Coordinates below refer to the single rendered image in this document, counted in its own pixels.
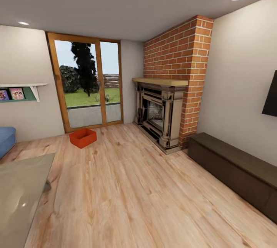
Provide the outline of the storage box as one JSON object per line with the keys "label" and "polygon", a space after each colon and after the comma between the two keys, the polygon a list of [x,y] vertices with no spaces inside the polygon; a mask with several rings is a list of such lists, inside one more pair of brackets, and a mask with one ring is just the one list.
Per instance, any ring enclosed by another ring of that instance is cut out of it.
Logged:
{"label": "storage box", "polygon": [[71,144],[81,149],[90,145],[96,140],[97,140],[96,132],[87,128],[81,129],[79,131],[76,131],[70,134]]}

